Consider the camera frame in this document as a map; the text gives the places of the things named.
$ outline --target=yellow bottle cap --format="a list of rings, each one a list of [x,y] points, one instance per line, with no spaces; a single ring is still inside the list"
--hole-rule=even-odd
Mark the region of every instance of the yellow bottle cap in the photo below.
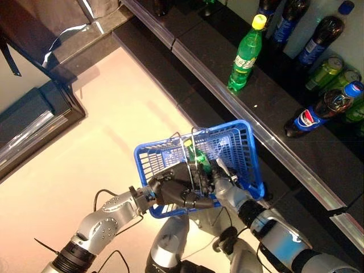
[[[192,140],[187,139],[184,143],[185,147],[191,146],[192,145]]]
[[[257,14],[254,17],[251,26],[256,30],[262,30],[266,25],[266,23],[267,23],[267,17],[265,17],[263,14]]]

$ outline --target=blue bottle cap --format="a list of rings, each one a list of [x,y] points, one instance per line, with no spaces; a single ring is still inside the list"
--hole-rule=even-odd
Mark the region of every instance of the blue bottle cap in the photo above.
[[[338,8],[338,11],[339,11],[339,13],[341,13],[343,15],[348,15],[349,13],[351,13],[354,6],[355,5],[352,1],[343,1],[343,3]]]
[[[364,90],[364,84],[360,81],[352,81],[344,87],[344,92],[347,96],[355,98],[358,97]]]

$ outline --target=blue plastic basket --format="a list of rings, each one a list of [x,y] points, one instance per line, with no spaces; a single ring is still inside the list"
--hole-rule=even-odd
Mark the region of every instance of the blue plastic basket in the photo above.
[[[250,125],[243,120],[224,123],[209,129],[193,133],[195,145],[209,159],[221,158],[226,166],[237,172],[238,182],[248,190],[256,200],[264,196],[264,186],[259,172],[258,158],[255,151],[254,138]],[[191,134],[181,136],[182,140],[191,138]],[[134,151],[143,186],[153,175],[165,168],[184,162],[185,157],[180,144],[180,137],[169,138],[157,142],[141,144]],[[214,195],[215,206],[221,206]],[[177,208],[174,205],[155,205],[150,213],[155,218],[196,211],[196,209]]]

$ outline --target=pepsi bottle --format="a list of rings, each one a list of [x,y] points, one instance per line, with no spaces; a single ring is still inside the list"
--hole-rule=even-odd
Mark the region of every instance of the pepsi bottle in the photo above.
[[[267,23],[264,30],[267,30],[270,22],[272,21],[275,10],[282,0],[259,0],[259,7],[257,14],[263,14],[267,17]]]
[[[297,26],[299,20],[308,10],[310,0],[288,0],[284,5],[282,17],[271,37],[271,46],[276,50],[283,50]]]
[[[311,39],[296,58],[296,69],[308,70],[323,51],[343,32],[345,18],[354,8],[352,1],[344,1],[335,15],[326,16],[315,29]]]
[[[364,85],[360,81],[353,81],[342,89],[327,91],[314,105],[284,125],[286,135],[300,137],[320,127],[335,115],[348,109],[363,90]]]

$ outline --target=white floor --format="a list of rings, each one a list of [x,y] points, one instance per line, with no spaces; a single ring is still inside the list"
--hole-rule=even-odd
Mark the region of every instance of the white floor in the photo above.
[[[33,237],[61,250],[92,211],[99,189],[122,193],[131,185],[140,186],[133,158],[138,144],[191,130],[191,124],[121,48],[80,75],[73,88],[87,118],[0,184],[0,273],[40,272],[55,256]],[[108,198],[101,194],[98,203]],[[115,249],[124,254],[131,272],[144,272],[150,246],[164,221],[147,214],[117,237],[89,272],[98,270]],[[249,232],[241,238],[256,249],[258,242]],[[185,256],[212,239],[191,223]],[[189,260],[229,272],[227,258],[210,246]],[[103,271],[126,269],[114,256]]]

